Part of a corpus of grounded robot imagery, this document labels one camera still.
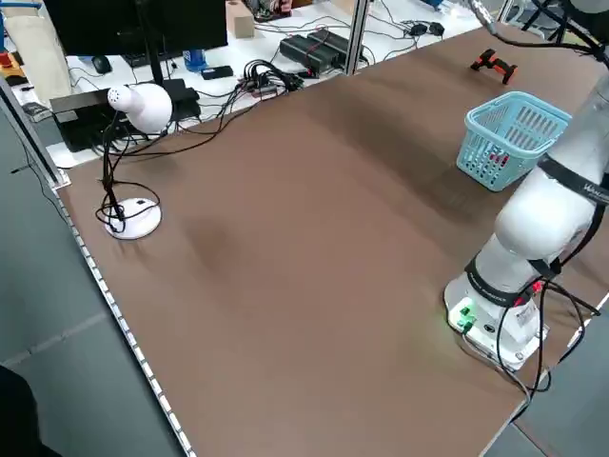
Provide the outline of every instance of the white desk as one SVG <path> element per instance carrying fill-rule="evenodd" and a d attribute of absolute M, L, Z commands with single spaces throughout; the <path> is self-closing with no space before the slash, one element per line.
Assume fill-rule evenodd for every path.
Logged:
<path fill-rule="evenodd" d="M 450 38 L 461 33 L 476 29 L 480 26 L 478 20 L 474 15 L 462 7 L 454 7 L 451 10 L 444 12 L 433 11 L 430 7 L 422 3 L 420 0 L 384 0 L 385 4 L 389 7 L 391 14 L 396 22 L 403 20 L 422 20 L 422 21 L 436 21 L 440 22 L 444 28 L 444 38 Z M 381 2 L 376 1 L 370 5 L 370 15 L 381 18 L 385 21 L 389 21 L 388 14 L 384 9 Z M 308 31 L 299 30 L 284 30 L 284 32 L 271 32 L 261 31 L 260 29 L 275 30 L 273 26 L 281 28 L 285 27 L 299 27 L 308 22 L 314 21 L 315 19 L 323 16 L 332 16 L 339 21 L 351 23 L 351 16 L 338 8 L 337 6 L 323 2 L 308 7 L 302 7 L 295 9 L 292 12 L 292 17 L 273 21 L 271 23 L 258 25 L 259 28 L 256 30 L 256 35 L 253 38 L 248 39 L 235 39 L 230 33 L 228 34 L 228 45 L 223 48 L 215 50 L 209 50 L 206 52 L 206 60 L 211 67 L 219 67 L 222 65 L 230 65 L 235 76 L 231 78 L 222 78 L 211 81 L 204 80 L 200 74 L 192 73 L 186 70 L 184 59 L 175 59 L 178 69 L 172 73 L 173 78 L 182 78 L 186 81 L 188 87 L 192 87 L 196 90 L 200 90 L 211 94 L 222 94 L 227 93 L 234 89 L 237 84 L 237 77 L 243 72 L 245 64 L 253 59 L 265 59 L 270 60 L 279 47 L 279 43 L 285 38 L 287 31 L 291 31 L 294 34 L 306 35 Z M 310 27 L 306 27 L 303 30 L 314 30 L 316 27 L 329 26 L 330 30 L 348 38 L 350 28 L 347 28 L 338 21 L 332 20 L 331 18 L 325 18 L 311 24 Z M 390 24 L 383 23 L 368 16 L 366 20 L 366 30 L 372 30 L 376 32 L 382 32 L 392 35 L 396 38 L 401 36 L 400 31 Z M 427 46 L 433 43 L 437 43 L 440 38 L 425 35 L 419 39 L 418 47 Z M 374 53 L 377 63 L 383 60 L 383 58 L 392 50 L 404 49 L 412 44 L 410 39 L 392 39 L 384 35 L 377 35 L 371 32 L 366 33 L 363 37 L 363 43 Z M 364 51 L 364 55 L 368 59 L 371 59 L 369 50 Z M 391 57 L 399 55 L 401 52 L 391 54 Z M 85 76 L 92 84 L 99 89 L 110 88 L 115 85 L 121 84 L 134 84 L 136 81 L 131 71 L 131 67 L 123 60 L 120 56 L 110 56 L 110 63 L 112 64 L 112 72 L 101 77 L 90 77 L 80 70 L 71 70 L 72 81 L 76 81 L 79 77 Z M 69 67 L 71 69 L 81 68 L 91 74 L 96 74 L 94 68 L 88 64 L 83 63 L 76 57 L 68 57 Z M 280 53 L 278 53 L 273 60 L 273 63 L 282 70 L 297 71 L 303 68 L 292 62 Z M 162 63 L 163 73 L 167 74 L 167 67 Z M 134 71 L 135 76 L 139 82 L 149 81 L 152 79 L 150 67 L 141 67 Z M 315 84 L 319 81 L 332 77 L 332 75 L 338 74 L 333 72 L 321 80 L 307 80 L 307 84 Z M 86 81 L 81 79 L 77 85 L 77 89 L 81 91 L 95 90 L 95 87 Z M 23 92 L 19 88 L 13 89 L 15 96 L 24 104 L 29 101 L 37 101 L 34 91 Z M 247 95 L 241 97 L 235 104 L 234 109 L 242 109 L 253 105 L 258 100 Z M 201 95 L 200 103 L 202 105 L 215 105 L 210 107 L 202 106 L 202 118 L 207 118 L 219 111 L 217 106 L 223 103 L 223 99 L 209 98 Z M 49 147 L 49 153 L 53 161 L 58 167 L 71 168 L 76 165 L 82 164 L 89 160 L 93 160 L 98 155 L 90 149 L 83 150 L 80 152 L 70 152 L 64 143 L 59 143 Z"/>

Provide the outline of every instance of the aluminum pole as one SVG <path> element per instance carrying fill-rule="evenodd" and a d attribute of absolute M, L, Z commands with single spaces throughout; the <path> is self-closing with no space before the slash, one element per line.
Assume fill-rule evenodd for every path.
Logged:
<path fill-rule="evenodd" d="M 353 19 L 351 20 L 351 36 L 349 36 L 349 47 L 346 53 L 344 73 L 348 76 L 355 74 L 360 62 L 360 50 L 362 49 L 363 32 L 365 31 L 365 18 L 368 12 L 370 0 L 354 0 Z"/>

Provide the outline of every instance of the brown table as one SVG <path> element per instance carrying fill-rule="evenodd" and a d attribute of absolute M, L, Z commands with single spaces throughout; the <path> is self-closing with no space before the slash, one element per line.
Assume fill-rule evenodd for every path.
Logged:
<path fill-rule="evenodd" d="M 602 72 L 476 30 L 270 101 L 204 147 L 121 165 L 163 199 L 133 243 L 93 217 L 100 164 L 70 173 L 61 196 L 199 456 L 473 456 L 520 403 L 441 298 L 510 193 L 454 166 L 464 115 L 505 91 L 468 68 L 490 47 L 520 66 L 510 89 L 570 111 Z M 592 302 L 605 239 L 564 277 Z M 556 360 L 575 323 L 547 308 Z"/>

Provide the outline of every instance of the computer mouse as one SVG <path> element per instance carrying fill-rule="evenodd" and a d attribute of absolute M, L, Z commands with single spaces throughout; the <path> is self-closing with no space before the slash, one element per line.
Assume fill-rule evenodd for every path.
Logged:
<path fill-rule="evenodd" d="M 106 74 L 112 71 L 112 65 L 105 55 L 96 55 L 91 59 L 91 64 L 99 74 Z"/>

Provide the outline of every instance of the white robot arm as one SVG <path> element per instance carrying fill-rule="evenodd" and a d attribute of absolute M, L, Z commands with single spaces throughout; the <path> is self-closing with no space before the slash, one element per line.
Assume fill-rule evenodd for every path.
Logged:
<path fill-rule="evenodd" d="M 593 18 L 605 14 L 605 21 L 609 14 L 609 0 L 565 4 L 567 10 L 577 9 Z M 494 26 L 489 27 L 492 20 L 480 10 L 478 1 L 470 5 L 495 34 Z M 601 202 L 607 197 L 594 185 L 601 183 L 609 164 L 609 75 L 599 81 L 548 155 L 503 207 L 495 233 L 444 291 L 451 327 L 467 333 L 473 344 L 495 360 L 501 324 L 501 361 L 513 370 L 535 352 L 548 331 L 544 328 L 540 333 L 540 312 L 527 289 L 541 276 L 539 267 L 551 264 L 590 226 L 597 207 L 592 197 Z M 583 189 L 575 191 L 576 185 L 565 185 L 550 172 L 552 167 L 583 178 L 588 194 Z M 601 195 L 590 195 L 594 192 Z"/>

